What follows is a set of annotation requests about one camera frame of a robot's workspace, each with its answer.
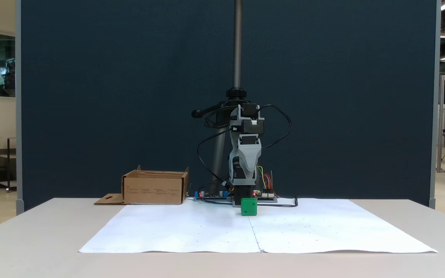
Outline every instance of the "metal pole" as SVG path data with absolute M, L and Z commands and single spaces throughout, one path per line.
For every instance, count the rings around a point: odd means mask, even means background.
M 436 7 L 440 7 L 440 0 L 436 0 Z M 438 146 L 440 145 L 440 141 L 438 141 L 439 137 L 442 137 L 442 134 L 437 134 L 436 132 L 439 132 L 438 130 L 438 111 L 437 111 L 437 101 L 438 101 L 438 95 L 437 92 L 440 90 L 440 74 L 439 74 L 439 63 L 440 63 L 440 37 L 438 35 L 438 32 L 440 30 L 440 12 L 436 12 L 436 21 L 435 21 L 435 34 L 434 39 L 436 42 L 436 51 L 434 53 L 435 59 L 434 59 L 434 96 L 433 96 L 433 103 L 434 107 L 432 108 L 432 154 L 431 154 L 431 161 L 433 163 L 434 160 L 440 159 L 440 157 L 437 157 L 437 151 Z M 436 208 L 436 199 L 435 199 L 435 188 L 436 188 L 436 173 L 433 168 L 431 168 L 430 171 L 430 195 L 429 195 L 429 208 L 435 209 Z
M 440 173 L 441 163 L 442 163 L 442 148 L 443 148 L 443 139 L 442 139 L 442 130 L 444 123 L 444 81 L 445 77 L 443 75 L 440 76 L 440 91 L 439 91 L 439 111 L 438 111 L 438 144 L 437 144 L 437 172 Z
M 243 17 L 243 0 L 234 0 L 233 32 L 233 87 L 241 86 L 241 22 Z
M 234 32 L 233 32 L 233 88 L 241 87 L 241 23 L 243 19 L 243 0 L 234 0 Z M 212 172 L 221 177 L 221 163 L 223 162 L 224 139 L 226 134 L 216 137 L 214 147 L 214 160 L 212 162 Z M 210 195 L 219 193 L 219 185 L 209 187 Z
M 9 138 L 7 139 L 7 192 L 11 190 L 10 178 L 10 161 L 9 161 Z
M 16 215 L 23 213 L 22 178 L 22 0 L 16 0 L 15 68 L 16 68 Z
M 223 132 L 225 128 L 217 129 L 217 133 Z M 216 137 L 216 144 L 214 148 L 214 160 L 212 162 L 212 172 L 218 177 L 221 176 L 221 163 L 223 162 L 223 151 L 224 151 L 224 139 L 226 139 L 226 133 L 223 133 Z M 209 186 L 209 194 L 217 195 L 219 193 L 219 184 Z

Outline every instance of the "metal shelf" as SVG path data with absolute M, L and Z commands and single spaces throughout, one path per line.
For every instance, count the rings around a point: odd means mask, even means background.
M 5 154 L 0 154 L 0 157 L 8 158 L 8 156 L 5 155 Z M 15 155 L 15 154 L 10 154 L 10 155 L 9 155 L 9 159 L 15 159 L 15 158 L 16 158 L 16 155 Z
M 443 151 L 443 129 L 444 129 L 444 116 L 445 116 L 445 109 L 444 109 L 444 96 L 445 96 L 445 75 L 440 76 L 440 89 L 438 92 L 438 142 L 437 142 L 437 165 L 436 165 L 436 171 L 438 173 L 442 172 L 442 151 Z
M 0 185 L 4 185 L 4 186 L 8 187 L 8 182 L 7 181 L 0 181 Z M 16 188 L 17 186 L 18 186 L 18 182 L 17 181 L 10 181 L 9 182 L 9 187 Z

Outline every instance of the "black clamp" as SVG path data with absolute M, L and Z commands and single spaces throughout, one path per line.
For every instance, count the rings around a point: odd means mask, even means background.
M 226 91 L 226 97 L 233 98 L 233 97 L 247 97 L 247 91 L 243 90 L 242 88 L 231 88 Z

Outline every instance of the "dark blue partition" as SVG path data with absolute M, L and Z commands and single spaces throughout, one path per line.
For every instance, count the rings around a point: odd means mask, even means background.
M 280 195 L 428 204 L 436 3 L 244 3 L 242 87 L 295 126 L 261 158 Z M 232 0 L 25 0 L 21 14 L 26 210 L 118 192 L 137 165 L 189 166 L 192 191 L 210 180 L 196 146 L 214 130 L 190 112 L 231 87 Z M 265 144 L 286 121 L 262 114 Z

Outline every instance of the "table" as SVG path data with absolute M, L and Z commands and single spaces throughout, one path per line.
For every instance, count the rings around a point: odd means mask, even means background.
M 438 254 L 79 253 L 123 208 L 95 201 L 55 198 L 1 224 L 0 277 L 445 278 L 445 214 L 409 200 L 352 201 Z

